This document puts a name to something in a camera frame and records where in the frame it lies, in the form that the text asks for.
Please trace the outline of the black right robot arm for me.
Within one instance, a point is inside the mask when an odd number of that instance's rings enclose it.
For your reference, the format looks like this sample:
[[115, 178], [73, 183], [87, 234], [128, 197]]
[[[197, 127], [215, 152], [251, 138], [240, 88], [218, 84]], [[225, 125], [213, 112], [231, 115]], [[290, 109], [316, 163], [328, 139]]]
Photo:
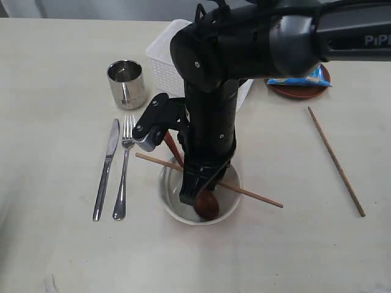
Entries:
[[303, 78], [322, 62], [390, 60], [390, 2], [225, 1], [177, 32], [170, 55], [184, 81], [188, 132], [180, 201], [195, 205], [236, 149], [242, 79]]

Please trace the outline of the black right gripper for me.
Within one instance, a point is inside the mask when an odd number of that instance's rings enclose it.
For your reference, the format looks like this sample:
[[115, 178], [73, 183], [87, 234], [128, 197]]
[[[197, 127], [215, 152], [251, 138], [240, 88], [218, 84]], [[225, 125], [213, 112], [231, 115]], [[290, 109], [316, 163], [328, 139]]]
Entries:
[[203, 92], [185, 82], [189, 131], [179, 193], [181, 203], [195, 205], [201, 191], [214, 191], [230, 167], [236, 150], [237, 96], [237, 79], [223, 82], [212, 92]]

